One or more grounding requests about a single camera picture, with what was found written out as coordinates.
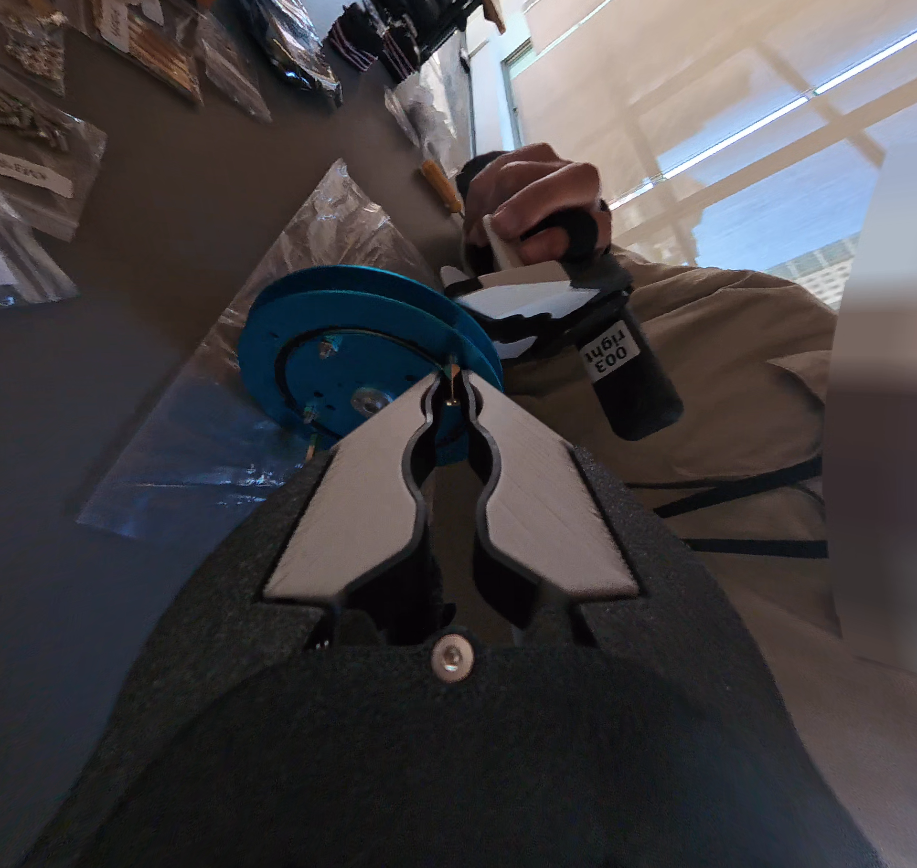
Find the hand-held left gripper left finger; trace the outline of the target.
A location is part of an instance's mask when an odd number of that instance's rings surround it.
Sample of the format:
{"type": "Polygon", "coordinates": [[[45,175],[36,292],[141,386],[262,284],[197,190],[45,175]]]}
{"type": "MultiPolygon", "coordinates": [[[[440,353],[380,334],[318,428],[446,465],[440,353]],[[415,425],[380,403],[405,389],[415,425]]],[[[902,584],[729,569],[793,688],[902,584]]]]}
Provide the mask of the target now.
{"type": "Polygon", "coordinates": [[[439,374],[427,375],[336,446],[266,583],[266,599],[346,600],[420,547],[438,387],[439,374]]]}

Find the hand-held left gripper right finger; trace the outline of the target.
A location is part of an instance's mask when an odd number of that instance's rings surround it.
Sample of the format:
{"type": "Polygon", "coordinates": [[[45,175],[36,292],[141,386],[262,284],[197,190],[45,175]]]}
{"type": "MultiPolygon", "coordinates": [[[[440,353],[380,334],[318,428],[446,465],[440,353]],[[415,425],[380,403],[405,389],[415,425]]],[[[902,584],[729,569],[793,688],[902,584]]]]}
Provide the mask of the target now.
{"type": "Polygon", "coordinates": [[[464,409],[481,484],[473,575],[484,599],[635,598],[636,578],[567,440],[471,372],[464,409]]]}

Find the blue round turntable assembly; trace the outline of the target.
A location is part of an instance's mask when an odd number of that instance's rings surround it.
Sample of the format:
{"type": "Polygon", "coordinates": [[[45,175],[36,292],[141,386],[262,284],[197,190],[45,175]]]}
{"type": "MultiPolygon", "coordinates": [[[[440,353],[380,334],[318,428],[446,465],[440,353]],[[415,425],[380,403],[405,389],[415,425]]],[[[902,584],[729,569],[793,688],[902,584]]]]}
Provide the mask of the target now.
{"type": "Polygon", "coordinates": [[[282,428],[328,451],[451,360],[504,393],[483,328],[444,294],[371,266],[317,266],[271,283],[237,345],[242,382],[282,428]]]}

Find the person's right hand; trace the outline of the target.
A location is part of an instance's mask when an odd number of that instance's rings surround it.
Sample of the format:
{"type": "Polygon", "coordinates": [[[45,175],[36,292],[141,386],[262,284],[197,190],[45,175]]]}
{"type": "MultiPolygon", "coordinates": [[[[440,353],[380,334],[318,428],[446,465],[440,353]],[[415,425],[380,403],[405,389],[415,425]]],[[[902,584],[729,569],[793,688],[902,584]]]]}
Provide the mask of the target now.
{"type": "Polygon", "coordinates": [[[467,162],[456,179],[463,199],[462,269],[480,276],[494,270],[484,217],[528,265],[560,260],[570,249],[567,231],[544,222],[557,212],[579,210],[595,222],[594,255],[611,249],[612,214],[602,197],[602,176],[588,162],[562,158],[547,143],[488,152],[467,162]]]}

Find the long orange rod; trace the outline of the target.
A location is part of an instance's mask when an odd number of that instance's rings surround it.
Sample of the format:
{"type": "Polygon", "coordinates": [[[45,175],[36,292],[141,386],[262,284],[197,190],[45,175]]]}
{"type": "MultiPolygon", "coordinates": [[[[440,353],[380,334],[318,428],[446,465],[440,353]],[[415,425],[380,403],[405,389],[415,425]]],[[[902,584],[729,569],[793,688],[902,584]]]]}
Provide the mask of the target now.
{"type": "Polygon", "coordinates": [[[447,214],[463,219],[465,215],[464,199],[441,164],[436,159],[424,158],[419,171],[447,214]]]}

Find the shiny foil bag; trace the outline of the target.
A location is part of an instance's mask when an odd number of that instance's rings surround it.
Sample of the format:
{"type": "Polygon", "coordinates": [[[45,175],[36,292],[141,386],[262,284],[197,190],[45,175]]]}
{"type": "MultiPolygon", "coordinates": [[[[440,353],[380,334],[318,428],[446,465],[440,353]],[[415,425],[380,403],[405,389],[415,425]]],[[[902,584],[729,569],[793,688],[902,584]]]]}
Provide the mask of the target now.
{"type": "Polygon", "coordinates": [[[251,37],[283,82],[319,95],[332,109],[343,105],[338,77],[303,0],[236,0],[251,37]]]}

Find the pile of small hardware bags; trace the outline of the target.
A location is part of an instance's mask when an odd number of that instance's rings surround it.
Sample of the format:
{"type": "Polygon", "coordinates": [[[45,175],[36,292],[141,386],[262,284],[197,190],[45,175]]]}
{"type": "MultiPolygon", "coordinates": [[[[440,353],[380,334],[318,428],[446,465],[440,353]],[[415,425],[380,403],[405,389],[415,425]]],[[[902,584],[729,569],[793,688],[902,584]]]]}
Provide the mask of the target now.
{"type": "Polygon", "coordinates": [[[107,134],[48,100],[66,93],[66,41],[78,33],[185,100],[202,76],[248,116],[271,121],[257,79],[227,29],[191,0],[1,0],[1,307],[78,295],[36,239],[78,229],[107,134]]]}

